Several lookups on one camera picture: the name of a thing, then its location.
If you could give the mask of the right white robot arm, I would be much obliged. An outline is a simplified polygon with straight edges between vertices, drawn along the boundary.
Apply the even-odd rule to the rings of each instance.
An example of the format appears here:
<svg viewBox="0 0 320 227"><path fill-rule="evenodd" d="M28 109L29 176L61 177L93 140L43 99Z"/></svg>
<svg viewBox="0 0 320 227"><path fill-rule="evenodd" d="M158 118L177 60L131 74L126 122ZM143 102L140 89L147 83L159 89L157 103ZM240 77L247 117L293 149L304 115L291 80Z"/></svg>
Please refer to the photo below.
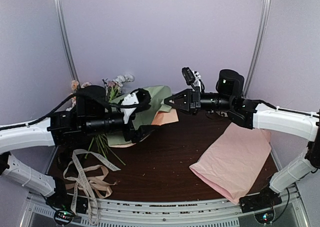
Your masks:
<svg viewBox="0 0 320 227"><path fill-rule="evenodd" d="M320 113L282 108L261 99L243 95L245 79L232 69L218 74L215 92L206 92L200 75L184 67L181 70L189 88L164 99L164 103L185 114L199 110L222 111L239 127L289 134L307 140L306 153L300 154L284 169L276 172L255 195L259 207L268 207L291 184L320 168Z"/></svg>

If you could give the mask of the tan kraft paper sheet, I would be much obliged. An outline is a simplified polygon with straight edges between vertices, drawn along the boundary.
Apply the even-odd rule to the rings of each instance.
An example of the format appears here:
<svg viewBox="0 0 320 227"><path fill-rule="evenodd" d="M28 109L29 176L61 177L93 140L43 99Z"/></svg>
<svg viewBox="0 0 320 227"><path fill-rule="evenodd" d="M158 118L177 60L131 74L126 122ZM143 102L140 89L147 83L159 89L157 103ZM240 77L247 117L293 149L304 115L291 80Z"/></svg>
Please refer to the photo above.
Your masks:
<svg viewBox="0 0 320 227"><path fill-rule="evenodd" d="M176 123L178 121L179 118L177 111L172 108L169 112L158 111L151 124L153 126L162 126L166 124Z"/></svg>

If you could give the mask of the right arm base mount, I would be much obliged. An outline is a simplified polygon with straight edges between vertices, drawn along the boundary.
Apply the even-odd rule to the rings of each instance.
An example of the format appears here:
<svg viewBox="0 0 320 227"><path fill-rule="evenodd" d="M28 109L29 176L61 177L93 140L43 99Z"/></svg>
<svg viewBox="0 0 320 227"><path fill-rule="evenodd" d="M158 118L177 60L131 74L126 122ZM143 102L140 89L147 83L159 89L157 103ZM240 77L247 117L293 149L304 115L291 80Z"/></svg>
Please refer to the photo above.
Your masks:
<svg viewBox="0 0 320 227"><path fill-rule="evenodd" d="M242 213L254 213L255 220L262 225L272 224L276 220L275 206L282 203L280 196L270 197L254 194L239 199Z"/></svg>

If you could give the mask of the green wrapping paper sheet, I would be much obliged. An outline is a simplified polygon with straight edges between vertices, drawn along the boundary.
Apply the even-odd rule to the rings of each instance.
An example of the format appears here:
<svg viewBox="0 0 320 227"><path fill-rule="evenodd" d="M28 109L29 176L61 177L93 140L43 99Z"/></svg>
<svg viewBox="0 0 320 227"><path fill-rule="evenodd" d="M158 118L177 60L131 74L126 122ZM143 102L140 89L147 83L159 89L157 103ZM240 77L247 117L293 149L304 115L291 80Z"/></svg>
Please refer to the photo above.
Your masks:
<svg viewBox="0 0 320 227"><path fill-rule="evenodd" d="M135 129L138 129L141 125L152 125L152 121L157 112L169 112L172 108L164 104L164 99L172 95L172 91L167 85L156 85L144 87L151 96L150 105L148 110L138 112L135 115L133 121ZM125 141L122 132L109 133L107 135L107 142L110 147L114 148L126 148L133 145L130 141Z"/></svg>

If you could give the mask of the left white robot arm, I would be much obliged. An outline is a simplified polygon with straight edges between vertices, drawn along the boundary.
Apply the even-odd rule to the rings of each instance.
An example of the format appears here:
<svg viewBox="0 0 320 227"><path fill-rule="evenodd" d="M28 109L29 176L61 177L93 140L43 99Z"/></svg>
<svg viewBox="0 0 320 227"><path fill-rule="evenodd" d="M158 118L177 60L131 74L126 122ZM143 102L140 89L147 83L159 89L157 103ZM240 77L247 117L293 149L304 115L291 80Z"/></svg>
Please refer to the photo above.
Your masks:
<svg viewBox="0 0 320 227"><path fill-rule="evenodd" d="M36 120L1 126L0 173L39 192L54 206L67 209L72 205L72 198L64 182L16 163L11 152L36 146L59 146L112 132L122 132L126 141L136 143L142 133L134 129L133 119L136 113L151 107L150 101L150 93L143 88L133 90L120 103L108 102L102 86L79 88Z"/></svg>

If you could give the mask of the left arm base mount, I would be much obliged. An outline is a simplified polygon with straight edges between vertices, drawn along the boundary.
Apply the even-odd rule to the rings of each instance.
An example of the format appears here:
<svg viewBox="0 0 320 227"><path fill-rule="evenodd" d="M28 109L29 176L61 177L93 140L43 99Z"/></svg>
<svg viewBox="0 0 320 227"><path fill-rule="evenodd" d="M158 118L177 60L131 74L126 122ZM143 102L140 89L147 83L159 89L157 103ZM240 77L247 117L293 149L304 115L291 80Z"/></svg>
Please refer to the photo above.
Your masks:
<svg viewBox="0 0 320 227"><path fill-rule="evenodd" d="M45 204L53 210L53 220L60 227L64 227L70 224L77 216L77 214L85 214L89 207L89 202L84 197L77 198L75 210L72 210L71 208L73 199L71 195L67 195L66 200L63 204L55 203L49 197L43 196L43 199L45 200Z"/></svg>

